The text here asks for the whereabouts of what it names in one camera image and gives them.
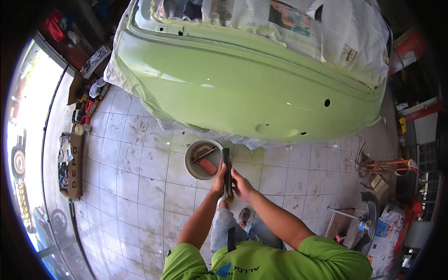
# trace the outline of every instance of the red sponge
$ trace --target red sponge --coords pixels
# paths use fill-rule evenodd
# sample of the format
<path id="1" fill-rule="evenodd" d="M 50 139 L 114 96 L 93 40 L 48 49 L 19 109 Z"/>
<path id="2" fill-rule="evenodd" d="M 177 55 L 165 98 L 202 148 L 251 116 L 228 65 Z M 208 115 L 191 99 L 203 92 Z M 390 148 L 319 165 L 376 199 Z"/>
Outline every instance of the red sponge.
<path id="1" fill-rule="evenodd" d="M 216 167 L 207 159 L 202 159 L 199 161 L 199 165 L 202 166 L 202 168 L 205 169 L 210 175 L 213 175 L 216 172 Z"/>

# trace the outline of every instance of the black strap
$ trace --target black strap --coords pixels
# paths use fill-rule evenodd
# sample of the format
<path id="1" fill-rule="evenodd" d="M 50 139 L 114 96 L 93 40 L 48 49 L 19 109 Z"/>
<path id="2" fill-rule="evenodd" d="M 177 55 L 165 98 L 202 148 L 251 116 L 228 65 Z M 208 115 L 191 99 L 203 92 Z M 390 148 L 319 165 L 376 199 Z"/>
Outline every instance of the black strap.
<path id="1" fill-rule="evenodd" d="M 228 229 L 228 235 L 227 235 L 227 253 L 232 252 L 235 250 L 235 227 Z"/>

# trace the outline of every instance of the foot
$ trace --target foot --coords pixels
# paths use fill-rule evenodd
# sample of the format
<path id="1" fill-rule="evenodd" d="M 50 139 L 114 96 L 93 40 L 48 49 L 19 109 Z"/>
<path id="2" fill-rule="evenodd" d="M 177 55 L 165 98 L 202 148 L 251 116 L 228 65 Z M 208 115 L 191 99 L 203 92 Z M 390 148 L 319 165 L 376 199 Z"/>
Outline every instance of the foot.
<path id="1" fill-rule="evenodd" d="M 225 208 L 228 209 L 228 204 L 227 204 L 227 202 L 225 200 L 221 200 L 220 203 L 218 204 L 218 206 L 220 208 L 225 207 Z"/>
<path id="2" fill-rule="evenodd" d="M 240 214 L 238 215 L 238 223 L 247 224 L 247 220 L 250 217 L 250 209 L 249 208 L 243 208 L 241 210 Z"/>

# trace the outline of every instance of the scraper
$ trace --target scraper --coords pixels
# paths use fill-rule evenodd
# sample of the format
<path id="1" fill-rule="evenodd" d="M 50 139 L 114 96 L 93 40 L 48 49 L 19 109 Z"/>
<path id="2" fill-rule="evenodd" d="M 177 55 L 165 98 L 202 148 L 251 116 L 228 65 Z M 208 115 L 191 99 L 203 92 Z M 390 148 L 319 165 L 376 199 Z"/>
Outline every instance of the scraper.
<path id="1" fill-rule="evenodd" d="M 223 163 L 226 165 L 227 169 L 224 174 L 224 199 L 227 203 L 233 202 L 233 191 L 232 191 L 232 177 L 230 176 L 230 169 L 232 166 L 230 164 L 230 152 L 228 148 L 222 149 Z"/>

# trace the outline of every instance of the green t-shirt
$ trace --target green t-shirt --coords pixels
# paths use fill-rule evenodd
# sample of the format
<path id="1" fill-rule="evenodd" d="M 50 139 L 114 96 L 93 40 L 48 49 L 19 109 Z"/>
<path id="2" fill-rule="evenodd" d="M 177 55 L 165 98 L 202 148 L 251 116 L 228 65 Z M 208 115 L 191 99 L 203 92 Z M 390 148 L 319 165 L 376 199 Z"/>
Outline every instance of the green t-shirt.
<path id="1" fill-rule="evenodd" d="M 195 246 L 179 244 L 166 257 L 160 279 L 367 280 L 372 275 L 367 257 L 326 237 L 310 236 L 298 251 L 282 251 L 256 241 L 239 242 L 236 247 L 230 253 L 227 247 L 216 251 L 211 271 L 207 271 Z"/>

